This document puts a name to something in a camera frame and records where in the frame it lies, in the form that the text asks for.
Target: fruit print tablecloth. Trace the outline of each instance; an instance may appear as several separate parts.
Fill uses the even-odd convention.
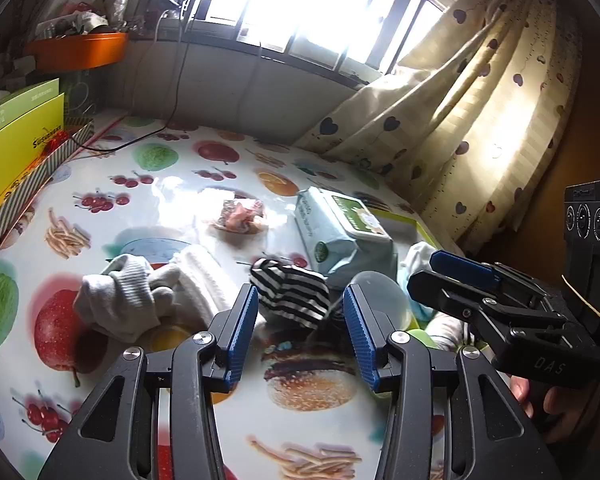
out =
[[[115,147],[160,126],[127,117],[93,146]],[[193,242],[207,247],[236,285],[264,255],[307,266],[294,209],[296,192],[308,186],[356,196],[381,212],[394,224],[400,255],[427,237],[377,175],[211,128],[174,126],[113,154],[83,150],[56,171],[0,249],[0,448],[26,480],[37,478],[72,413],[124,348],[74,314],[81,277],[122,253],[158,267]],[[268,230],[213,228],[200,202],[209,192],[262,200]],[[188,335],[169,326],[142,344],[155,351]],[[387,400],[372,396],[355,364],[329,342],[308,347],[297,336],[259,328],[242,381],[229,396],[214,396],[228,478],[281,479],[302,465],[303,452],[340,460],[334,478],[373,478]],[[160,405],[167,413],[167,394]],[[442,467],[442,420],[436,416],[433,476]],[[160,480],[169,477],[167,446],[162,416]],[[285,470],[276,457],[295,465]]]

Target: rubber band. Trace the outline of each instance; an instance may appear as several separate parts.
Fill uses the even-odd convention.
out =
[[[582,303],[584,303],[585,305],[587,305],[593,311],[593,313],[596,314],[596,316],[598,316],[600,318],[600,311],[598,309],[596,309],[592,304],[590,304],[589,301],[585,300],[582,297],[582,295],[575,289],[575,287],[567,281],[567,279],[564,277],[564,274],[562,275],[562,279],[567,284],[567,286],[571,289],[571,291],[579,298],[579,300]]]

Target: human hand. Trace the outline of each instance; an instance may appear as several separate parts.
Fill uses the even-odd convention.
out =
[[[509,387],[513,396],[516,397],[522,406],[522,409],[525,410],[527,416],[533,418],[534,407],[528,400],[529,380],[512,376]],[[587,407],[589,398],[591,398],[591,402]],[[578,426],[578,430],[586,427],[587,423],[591,421],[596,413],[599,403],[600,388],[597,383],[590,384],[579,390],[562,388],[560,386],[551,387],[544,396],[542,408],[550,415],[561,415],[561,417],[557,424],[543,435],[545,442],[552,444],[571,436],[573,431],[576,430],[576,425]],[[585,408],[587,412],[582,417],[582,421],[578,423],[580,415]]]

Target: cream patterned curtain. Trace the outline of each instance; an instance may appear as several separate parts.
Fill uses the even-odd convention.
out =
[[[517,227],[560,141],[580,68],[556,0],[457,0],[426,37],[296,146],[386,177],[469,253]]]

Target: metal bolt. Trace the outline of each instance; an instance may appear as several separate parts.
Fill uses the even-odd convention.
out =
[[[396,343],[408,343],[409,339],[411,339],[409,334],[403,332],[402,330],[396,330],[391,334],[391,341]]]
[[[122,352],[122,357],[127,361],[133,361],[134,359],[138,359],[141,353],[142,350],[137,346],[130,346],[124,352]]]
[[[477,359],[480,355],[480,351],[475,346],[465,346],[462,349],[462,355],[464,355],[464,357],[468,357],[469,359]]]
[[[193,342],[198,345],[206,345],[207,343],[211,343],[213,338],[211,332],[197,332],[193,335]]]

